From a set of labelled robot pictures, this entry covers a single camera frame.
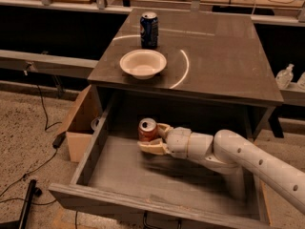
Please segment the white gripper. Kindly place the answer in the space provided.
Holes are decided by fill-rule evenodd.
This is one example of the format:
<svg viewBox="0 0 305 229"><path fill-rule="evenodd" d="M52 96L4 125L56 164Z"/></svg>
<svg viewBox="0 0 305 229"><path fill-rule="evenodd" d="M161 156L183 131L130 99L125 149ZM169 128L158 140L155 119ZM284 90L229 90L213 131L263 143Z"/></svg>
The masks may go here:
<svg viewBox="0 0 305 229"><path fill-rule="evenodd" d="M170 153L174 158L186 159L188 142L192 131L187 128L174 128L165 123L157 124L158 135L157 138L151 141L138 141L139 149L148 154L163 156Z"/></svg>

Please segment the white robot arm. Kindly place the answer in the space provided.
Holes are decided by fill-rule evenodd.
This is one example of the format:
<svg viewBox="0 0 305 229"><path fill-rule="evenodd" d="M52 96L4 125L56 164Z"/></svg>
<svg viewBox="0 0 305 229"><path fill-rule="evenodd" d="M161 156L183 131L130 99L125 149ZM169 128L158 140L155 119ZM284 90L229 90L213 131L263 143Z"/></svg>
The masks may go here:
<svg viewBox="0 0 305 229"><path fill-rule="evenodd" d="M204 135L144 118L138 125L137 145L144 153L189 160L219 173L239 199L245 196L242 171L246 169L305 213L305 173L235 132L220 130Z"/></svg>

